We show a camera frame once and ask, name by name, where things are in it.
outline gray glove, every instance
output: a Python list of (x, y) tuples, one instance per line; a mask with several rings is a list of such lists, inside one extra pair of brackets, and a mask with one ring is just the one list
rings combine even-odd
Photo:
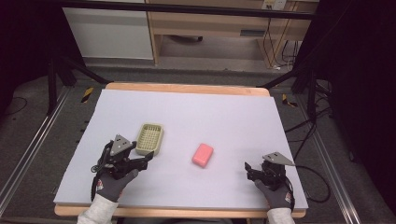
[(291, 194), (285, 185), (272, 191), (266, 187), (259, 179), (254, 181), (256, 187), (264, 194), (270, 209), (273, 208), (291, 208)]
[(132, 170), (128, 175), (121, 179), (114, 179), (109, 173), (100, 176), (96, 193), (104, 198), (116, 203), (126, 185), (139, 174), (138, 170)]

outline white board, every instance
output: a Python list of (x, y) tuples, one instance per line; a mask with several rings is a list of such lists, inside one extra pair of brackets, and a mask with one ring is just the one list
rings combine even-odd
[[(160, 153), (123, 191), (120, 205), (162, 208), (263, 209), (262, 193), (247, 180), (245, 161), (260, 169), (278, 151), (292, 160), (272, 97), (103, 90), (55, 197), (59, 204), (91, 203), (103, 147), (117, 133), (136, 140), (143, 123), (159, 123)], [(206, 166), (191, 158), (201, 143), (214, 148)], [(140, 157), (131, 152), (130, 158)], [(287, 166), (295, 208), (307, 208), (295, 167)]]

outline wooden table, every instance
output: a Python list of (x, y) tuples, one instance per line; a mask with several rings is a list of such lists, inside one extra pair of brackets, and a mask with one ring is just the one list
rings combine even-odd
[[(269, 91), (259, 88), (247, 88), (236, 86), (202, 86), (202, 85), (178, 85), (178, 84), (151, 84), (151, 83), (110, 83), (106, 86), (109, 90), (125, 91), (163, 91), (163, 92), (186, 92), (186, 93), (209, 93), (270, 96)], [(58, 216), (78, 216), (89, 208), (86, 205), (63, 205), (56, 204), (55, 213)], [(262, 218), (267, 217), (266, 211), (262, 210), (205, 210), (205, 209), (167, 209), (167, 208), (143, 208), (119, 206), (114, 214), (115, 217), (228, 217), (228, 218)], [(295, 209), (293, 217), (304, 217), (305, 209)]]

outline gray carpet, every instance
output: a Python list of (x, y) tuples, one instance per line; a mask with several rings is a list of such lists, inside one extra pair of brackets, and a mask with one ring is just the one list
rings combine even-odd
[[(230, 71), (192, 72), (114, 68), (92, 68), (92, 71), (102, 77), (117, 81), (243, 85), (252, 87), (266, 83), (274, 78), (274, 75), (270, 74)], [(100, 90), (104, 87), (81, 74), (77, 74), (77, 77), (78, 84), (71, 89), (60, 116), (52, 126), (3, 217), (75, 220), (74, 217), (57, 217), (54, 214), (53, 190), (61, 182), (64, 171), (78, 145), (78, 140), (83, 135), (83, 130), (91, 118)], [(292, 107), (282, 104), (282, 93), (287, 93), (289, 100), (291, 102), (294, 101), (293, 95), (290, 94), (290, 83), (292, 83), (292, 80), (288, 80), (271, 90), (271, 94), (276, 98), (279, 115), (285, 130), (304, 121), (300, 107), (305, 105)], [(28, 100), (28, 106), (15, 115), (2, 117), (0, 150), (2, 155), (6, 156), (1, 157), (1, 186), (4, 186), (7, 177), (10, 176), (21, 154), (45, 117), (47, 110), (47, 89), (45, 84), (46, 79), (40, 78), (21, 87), (21, 92), (18, 94)], [(94, 87), (94, 91), (89, 101), (83, 104), (80, 100), (88, 87)], [(27, 91), (30, 89), (34, 90), (31, 92), (31, 96), (29, 96), (29, 91)], [(321, 101), (319, 109), (324, 107), (326, 107), (326, 103)], [(307, 131), (308, 127), (304, 126), (287, 133), (288, 140), (303, 139)], [(360, 164), (352, 163), (348, 160), (347, 148), (334, 121), (328, 116), (320, 118), (317, 131), (321, 134), (326, 148), (330, 150), (333, 162), (340, 171), (350, 197), (358, 210), (361, 222), (396, 223), (395, 216), (384, 205), (382, 198), (376, 192), (364, 168)], [(295, 153), (299, 145), (300, 142), (290, 142), (291, 151)], [(296, 160), (296, 164), (311, 167), (325, 176), (312, 138), (305, 143)], [(298, 172), (302, 179), (304, 190), (308, 191), (312, 198), (323, 199), (326, 196), (326, 187), (317, 176), (306, 170), (298, 170)], [(326, 203), (308, 201), (308, 204), (310, 208), (307, 210), (306, 216), (297, 219), (296, 222), (345, 223), (344, 216), (333, 194)]]

